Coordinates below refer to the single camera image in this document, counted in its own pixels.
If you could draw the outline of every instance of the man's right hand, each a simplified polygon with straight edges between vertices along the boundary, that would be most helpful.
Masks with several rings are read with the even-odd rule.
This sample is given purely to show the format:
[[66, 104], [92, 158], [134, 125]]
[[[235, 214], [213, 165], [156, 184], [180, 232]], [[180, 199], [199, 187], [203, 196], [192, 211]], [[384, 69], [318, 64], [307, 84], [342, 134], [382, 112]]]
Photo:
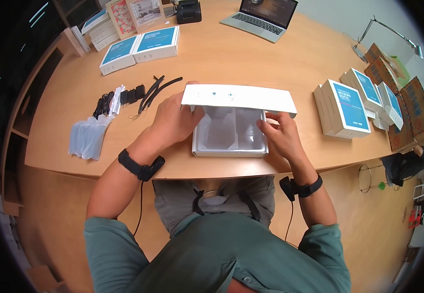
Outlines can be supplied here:
[[276, 120], [279, 124], [256, 121], [256, 126], [264, 133], [269, 142], [274, 145], [279, 155], [289, 162], [305, 156], [305, 152], [298, 136], [297, 124], [286, 112], [279, 114], [266, 113], [266, 118]]

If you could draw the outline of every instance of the person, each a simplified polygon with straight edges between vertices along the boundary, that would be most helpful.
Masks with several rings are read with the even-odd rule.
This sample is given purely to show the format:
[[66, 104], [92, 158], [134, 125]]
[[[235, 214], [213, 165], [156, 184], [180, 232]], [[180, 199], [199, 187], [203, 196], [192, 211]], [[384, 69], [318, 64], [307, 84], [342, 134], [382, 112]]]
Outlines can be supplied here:
[[[196, 107], [191, 112], [181, 106], [181, 99], [179, 93], [158, 106], [152, 125], [127, 147], [130, 159], [149, 166], [192, 133], [204, 111]], [[303, 150], [295, 121], [282, 112], [266, 117], [279, 125], [262, 120], [256, 125], [288, 160], [295, 182], [315, 183], [318, 174]], [[117, 221], [139, 184], [117, 159], [92, 191], [84, 237], [95, 292], [350, 291], [341, 232], [324, 185], [299, 199], [308, 230], [296, 249], [268, 228], [275, 206], [272, 176], [224, 180], [221, 190], [227, 200], [216, 205], [203, 198], [195, 201], [201, 192], [191, 181], [154, 180], [155, 208], [171, 240], [149, 263], [127, 226]], [[252, 203], [244, 203], [240, 194]]]

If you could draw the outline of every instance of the desk lamp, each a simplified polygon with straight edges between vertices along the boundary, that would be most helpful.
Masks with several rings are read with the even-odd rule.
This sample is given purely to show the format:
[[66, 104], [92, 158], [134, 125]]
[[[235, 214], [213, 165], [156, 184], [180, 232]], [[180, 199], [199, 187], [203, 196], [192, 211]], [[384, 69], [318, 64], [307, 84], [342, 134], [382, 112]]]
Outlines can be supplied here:
[[422, 49], [420, 47], [420, 45], [418, 44], [414, 44], [411, 40], [409, 40], [408, 38], [404, 37], [402, 34], [400, 34], [399, 32], [393, 30], [391, 27], [387, 26], [386, 24], [379, 22], [378, 20], [376, 20], [375, 16], [373, 16], [373, 19], [370, 20], [370, 23], [368, 24], [367, 28], [365, 29], [365, 31], [363, 32], [361, 38], [358, 39], [357, 44], [355, 44], [355, 46], [352, 47], [352, 50], [354, 50], [354, 52], [360, 57], [360, 59], [362, 59], [365, 63], [368, 63], [367, 57], [365, 57], [365, 54], [363, 54], [358, 48], [357, 46], [362, 42], [363, 38], [365, 37], [365, 35], [367, 34], [369, 28], [371, 27], [371, 24], [373, 22], [378, 22], [380, 25], [386, 27], [387, 29], [389, 29], [390, 31], [394, 32], [395, 34], [397, 34], [398, 36], [400, 36], [401, 38], [403, 38], [403, 40], [406, 41], [406, 43], [408, 43], [411, 48], [414, 49], [414, 53], [415, 55], [419, 56], [420, 58], [424, 58], [423, 54], [422, 54]]

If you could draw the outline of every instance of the black wristband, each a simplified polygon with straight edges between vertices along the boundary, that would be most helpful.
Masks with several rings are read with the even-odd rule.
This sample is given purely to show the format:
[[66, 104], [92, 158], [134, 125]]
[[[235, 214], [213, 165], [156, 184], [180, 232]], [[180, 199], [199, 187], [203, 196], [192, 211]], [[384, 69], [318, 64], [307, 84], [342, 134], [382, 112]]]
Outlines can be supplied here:
[[165, 159], [162, 156], [158, 156], [155, 161], [153, 161], [152, 165], [140, 166], [129, 157], [127, 149], [123, 149], [118, 156], [118, 162], [126, 169], [128, 169], [129, 172], [136, 175], [139, 180], [148, 181], [155, 175], [158, 170], [160, 170], [160, 168], [165, 163]]

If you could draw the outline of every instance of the wall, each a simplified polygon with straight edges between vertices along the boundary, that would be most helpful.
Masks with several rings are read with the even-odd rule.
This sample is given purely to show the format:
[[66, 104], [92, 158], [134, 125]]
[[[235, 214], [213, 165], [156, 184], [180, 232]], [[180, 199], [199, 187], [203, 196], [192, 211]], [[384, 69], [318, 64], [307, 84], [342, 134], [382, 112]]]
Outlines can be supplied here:
[[[361, 36], [375, 15], [380, 22], [415, 44], [420, 44], [424, 52], [420, 33], [394, 0], [299, 0], [297, 12], [337, 31], [346, 32], [354, 39]], [[402, 38], [380, 24], [373, 23], [362, 41], [366, 48], [372, 43], [376, 43], [388, 55], [398, 56], [411, 77], [417, 75], [424, 88], [424, 59], [415, 56], [414, 50]]]

